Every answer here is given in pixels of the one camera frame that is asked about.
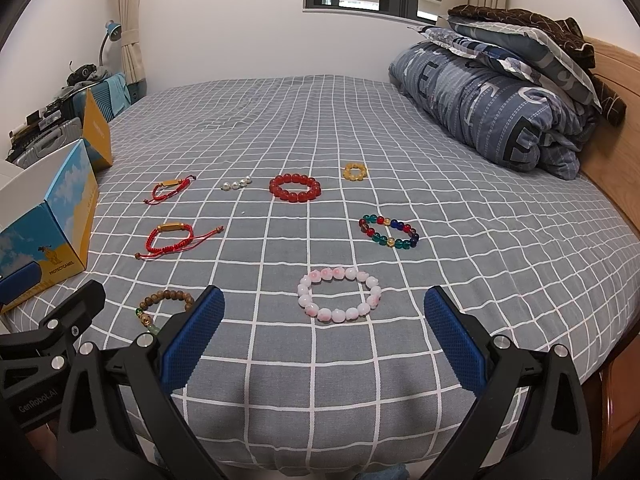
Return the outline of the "white pearl strand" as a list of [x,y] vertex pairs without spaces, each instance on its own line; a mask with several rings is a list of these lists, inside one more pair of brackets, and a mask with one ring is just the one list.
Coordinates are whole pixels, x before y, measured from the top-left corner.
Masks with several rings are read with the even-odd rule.
[[224,192],[236,191],[236,190],[239,190],[240,188],[246,188],[247,186],[251,185],[252,182],[253,182],[252,177],[246,176],[244,178],[241,178],[235,181],[224,181],[224,183],[220,186],[220,189],[221,191],[224,191]]

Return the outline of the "blue yellow cardboard box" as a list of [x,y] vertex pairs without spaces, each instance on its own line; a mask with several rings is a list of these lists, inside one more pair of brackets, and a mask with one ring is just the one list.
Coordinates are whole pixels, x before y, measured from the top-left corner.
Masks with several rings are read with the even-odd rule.
[[26,169],[1,163],[1,311],[85,271],[111,131],[87,94],[79,139]]

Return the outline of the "grey suitcase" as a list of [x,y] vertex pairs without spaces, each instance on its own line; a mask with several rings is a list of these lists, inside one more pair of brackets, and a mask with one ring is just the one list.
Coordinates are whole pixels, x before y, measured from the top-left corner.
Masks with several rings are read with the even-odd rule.
[[47,132],[41,133],[36,140],[30,142],[15,154],[9,154],[6,160],[11,164],[26,169],[59,148],[75,142],[81,136],[81,121],[75,117],[49,129]]

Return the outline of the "teal suitcase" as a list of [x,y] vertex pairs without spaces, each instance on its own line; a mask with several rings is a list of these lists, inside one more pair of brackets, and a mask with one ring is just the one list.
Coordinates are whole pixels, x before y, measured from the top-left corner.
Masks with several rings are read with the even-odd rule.
[[88,94],[93,96],[96,106],[99,107],[107,122],[110,122],[132,104],[125,75],[116,73],[74,90],[66,101],[70,106],[71,118],[77,117],[84,120]]

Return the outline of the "wooden headboard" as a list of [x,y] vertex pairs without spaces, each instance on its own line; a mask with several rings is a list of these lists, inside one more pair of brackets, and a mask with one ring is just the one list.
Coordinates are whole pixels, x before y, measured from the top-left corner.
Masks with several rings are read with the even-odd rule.
[[597,38],[594,73],[627,104],[617,127],[600,122],[580,155],[582,174],[614,205],[628,226],[639,229],[639,57]]

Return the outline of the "folded blue grey duvet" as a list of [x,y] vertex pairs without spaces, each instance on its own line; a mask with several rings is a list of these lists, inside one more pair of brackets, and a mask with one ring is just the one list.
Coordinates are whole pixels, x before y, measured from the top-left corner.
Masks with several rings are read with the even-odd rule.
[[393,60],[390,81],[450,136],[516,171],[575,179],[596,126],[592,107],[428,41]]

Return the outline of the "grey checked bed sheet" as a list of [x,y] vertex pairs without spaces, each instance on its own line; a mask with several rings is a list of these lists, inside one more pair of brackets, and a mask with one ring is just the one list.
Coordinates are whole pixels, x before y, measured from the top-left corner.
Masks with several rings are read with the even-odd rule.
[[86,272],[4,322],[29,330],[96,280],[106,303],[86,338],[119,347],[152,292],[218,286],[224,319],[174,399],[221,465],[434,458],[473,402],[425,321],[434,285],[522,348],[564,344],[580,377],[636,314],[638,238],[597,188],[486,162],[391,84],[192,84],[147,96],[111,132]]

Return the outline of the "blue desk lamp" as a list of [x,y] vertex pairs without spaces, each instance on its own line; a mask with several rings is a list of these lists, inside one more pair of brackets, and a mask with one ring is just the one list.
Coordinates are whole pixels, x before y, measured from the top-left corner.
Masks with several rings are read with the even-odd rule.
[[108,42],[115,42],[120,39],[122,36],[122,25],[114,22],[113,20],[109,20],[105,24],[105,35],[102,39],[100,50],[99,50],[99,63],[101,66],[104,65],[104,51],[105,46]]

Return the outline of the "grey patterned pillow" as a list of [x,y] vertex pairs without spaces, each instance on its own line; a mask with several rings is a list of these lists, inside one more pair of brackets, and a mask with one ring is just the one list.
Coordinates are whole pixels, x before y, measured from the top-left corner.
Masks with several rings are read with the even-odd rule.
[[454,16],[447,27],[426,25],[416,32],[457,56],[548,90],[559,90],[566,100],[602,110],[588,70],[542,30]]

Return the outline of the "beige left curtain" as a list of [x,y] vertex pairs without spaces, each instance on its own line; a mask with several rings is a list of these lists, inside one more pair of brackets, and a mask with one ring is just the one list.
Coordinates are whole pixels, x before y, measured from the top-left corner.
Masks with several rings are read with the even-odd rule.
[[122,25],[120,56],[122,70],[128,84],[137,84],[145,78],[140,46],[140,0],[116,0],[119,23]]

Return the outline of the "brown blanket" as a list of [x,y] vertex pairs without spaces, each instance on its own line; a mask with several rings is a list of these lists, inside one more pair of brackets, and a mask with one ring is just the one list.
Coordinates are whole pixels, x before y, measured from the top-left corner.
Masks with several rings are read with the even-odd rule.
[[626,116],[627,105],[623,99],[592,71],[596,68],[596,49],[585,40],[582,30],[574,18],[555,21],[548,16],[524,9],[494,9],[488,6],[455,6],[448,11],[450,18],[466,18],[482,22],[500,22],[533,27],[551,37],[580,67],[588,70],[602,103],[599,112],[613,126],[620,125]]

